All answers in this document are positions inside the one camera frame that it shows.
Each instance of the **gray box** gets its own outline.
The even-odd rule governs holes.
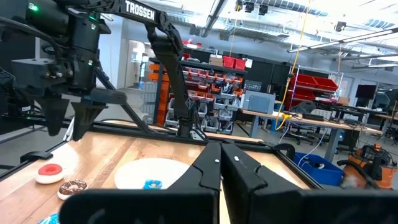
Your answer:
[[[243,99],[243,109],[260,113],[272,114],[274,112],[275,95],[246,91]]]

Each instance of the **orange shop vacuum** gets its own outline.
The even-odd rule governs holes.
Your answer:
[[[338,161],[345,165],[344,179],[340,187],[359,189],[392,189],[392,179],[397,171],[397,162],[380,145],[365,145]]]

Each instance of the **blue object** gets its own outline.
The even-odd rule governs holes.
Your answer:
[[[55,213],[42,221],[40,221],[38,224],[59,224],[60,220],[58,219],[59,213]]]
[[[279,111],[279,108],[280,108],[280,103],[275,103],[275,105],[274,105],[274,111]],[[283,111],[284,109],[285,109],[285,105],[282,105],[281,111]],[[278,125],[276,126],[276,125],[275,125],[275,124],[276,124],[276,119],[273,119],[273,120],[271,121],[271,131],[278,131],[278,130],[276,130],[276,128],[280,126],[282,120],[283,120],[283,119],[278,119]]]
[[[161,189],[162,181],[160,180],[146,180],[143,189],[152,190],[152,189]]]
[[[299,165],[300,159],[305,155],[305,153],[296,152],[294,155],[294,163],[320,184],[340,185],[343,176],[343,171],[341,169],[318,155],[306,156],[309,160],[302,159]],[[325,166],[322,169],[318,169],[314,167],[314,164],[324,164]]]

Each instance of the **white plate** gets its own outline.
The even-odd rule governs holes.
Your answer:
[[[167,189],[189,167],[171,159],[139,159],[120,167],[114,176],[114,183],[118,189],[142,189],[146,180],[160,180],[162,189]]]

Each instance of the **computer screen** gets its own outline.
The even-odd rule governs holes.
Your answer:
[[[355,97],[373,100],[376,85],[358,85]]]

